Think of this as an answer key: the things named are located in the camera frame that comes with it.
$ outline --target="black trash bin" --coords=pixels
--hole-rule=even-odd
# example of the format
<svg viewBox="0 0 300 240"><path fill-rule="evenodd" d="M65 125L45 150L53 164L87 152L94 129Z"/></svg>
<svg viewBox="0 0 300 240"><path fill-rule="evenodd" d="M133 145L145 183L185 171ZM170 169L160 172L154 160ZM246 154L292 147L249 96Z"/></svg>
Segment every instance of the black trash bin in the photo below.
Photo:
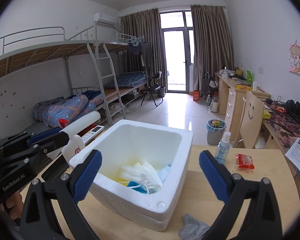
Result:
<svg viewBox="0 0 300 240"><path fill-rule="evenodd" d="M159 97L159 98L164 98L164 96L165 96L165 94L166 94L165 91L166 91L166 87L160 88L160 89L157 91L158 97Z"/></svg>

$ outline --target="headphones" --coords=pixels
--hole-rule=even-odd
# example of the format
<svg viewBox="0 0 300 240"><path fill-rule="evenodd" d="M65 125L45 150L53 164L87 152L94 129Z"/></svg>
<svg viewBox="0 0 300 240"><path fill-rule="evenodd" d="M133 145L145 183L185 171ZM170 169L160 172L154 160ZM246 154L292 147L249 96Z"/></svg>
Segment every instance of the headphones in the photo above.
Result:
<svg viewBox="0 0 300 240"><path fill-rule="evenodd" d="M288 100L286 102L286 111L287 113L293 117L294 119L300 119L300 103L297 101L296 103L293 100Z"/></svg>

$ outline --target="curtain rod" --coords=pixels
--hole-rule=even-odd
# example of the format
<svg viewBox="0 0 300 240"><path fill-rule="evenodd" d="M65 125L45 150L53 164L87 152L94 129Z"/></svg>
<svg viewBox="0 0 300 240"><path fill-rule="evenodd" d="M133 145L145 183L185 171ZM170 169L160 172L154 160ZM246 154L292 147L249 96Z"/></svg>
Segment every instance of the curtain rod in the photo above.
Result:
<svg viewBox="0 0 300 240"><path fill-rule="evenodd" d="M158 9L165 9L165 8L186 7L186 6L189 6L189 5L170 5L170 6L162 6L162 7L156 7L156 8L158 8ZM209 5L209 4L204 4L202 6L214 6L214 7L218 6L218 7L226 8L226 6L224 6L224 5Z"/></svg>
<svg viewBox="0 0 300 240"><path fill-rule="evenodd" d="M165 8L175 8L175 7L186 7L186 6L191 6L192 4L190 5L170 5L170 6L162 6L162 7L153 7L153 8L150 8L150 9L147 9L147 10L143 10L143 11L149 11L149 10L152 10L152 9L165 9ZM218 7L222 7L224 9L226 9L226 6L224 5L208 5L208 4L205 4L206 6L218 6ZM137 11L137 12L134 12L134 13L129 13L129 14L125 14L125 15L122 15L120 17L124 17L124 16L127 16L127 15L130 15L130 14L135 14L135 13L138 13L138 12L142 12L142 11Z"/></svg>

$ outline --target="poster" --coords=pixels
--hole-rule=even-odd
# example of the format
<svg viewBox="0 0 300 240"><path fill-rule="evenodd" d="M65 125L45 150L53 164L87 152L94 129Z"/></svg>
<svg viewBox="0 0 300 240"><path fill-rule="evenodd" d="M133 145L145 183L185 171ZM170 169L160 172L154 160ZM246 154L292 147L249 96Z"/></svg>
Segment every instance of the poster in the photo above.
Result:
<svg viewBox="0 0 300 240"><path fill-rule="evenodd" d="M300 75L300 42L289 46L289 71Z"/></svg>

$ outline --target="white face mask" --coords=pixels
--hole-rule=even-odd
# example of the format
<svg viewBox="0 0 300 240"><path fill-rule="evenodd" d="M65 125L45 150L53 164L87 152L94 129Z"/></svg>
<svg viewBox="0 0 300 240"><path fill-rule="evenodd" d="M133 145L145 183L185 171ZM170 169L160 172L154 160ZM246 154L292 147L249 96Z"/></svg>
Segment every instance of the white face mask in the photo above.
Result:
<svg viewBox="0 0 300 240"><path fill-rule="evenodd" d="M133 166L122 166L119 178L139 183L146 189L147 194L151 189L155 192L159 191L163 185L157 171L147 161L143 161L142 165L136 163Z"/></svg>

